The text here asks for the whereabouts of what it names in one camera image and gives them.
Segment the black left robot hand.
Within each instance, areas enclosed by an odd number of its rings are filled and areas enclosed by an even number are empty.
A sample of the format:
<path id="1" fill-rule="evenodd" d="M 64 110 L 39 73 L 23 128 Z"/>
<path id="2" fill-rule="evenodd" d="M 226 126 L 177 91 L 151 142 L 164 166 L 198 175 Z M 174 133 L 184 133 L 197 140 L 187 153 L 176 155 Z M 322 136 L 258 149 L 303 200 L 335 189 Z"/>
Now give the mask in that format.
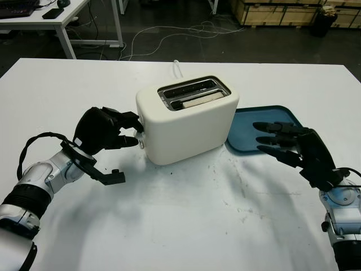
<path id="1" fill-rule="evenodd" d="M 144 131 L 139 116 L 133 112 L 120 113 L 108 107 L 92 107 L 81 117 L 76 126 L 73 142 L 88 155 L 101 150 L 116 150 L 138 144 L 135 137 L 121 135 L 121 129 L 134 128 Z"/>

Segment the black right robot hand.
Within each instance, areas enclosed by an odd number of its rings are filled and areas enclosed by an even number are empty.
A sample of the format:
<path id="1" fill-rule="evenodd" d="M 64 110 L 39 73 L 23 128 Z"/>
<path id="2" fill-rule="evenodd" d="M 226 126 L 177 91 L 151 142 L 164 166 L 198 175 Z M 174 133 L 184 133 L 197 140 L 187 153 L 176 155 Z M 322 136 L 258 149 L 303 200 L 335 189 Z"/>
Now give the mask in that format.
<path id="1" fill-rule="evenodd" d="M 336 168 L 326 145 L 318 133 L 311 128 L 279 121 L 254 122 L 253 127 L 269 134 L 256 138 L 259 143 L 257 148 L 281 163 L 302 169 L 311 165 L 327 170 Z"/>

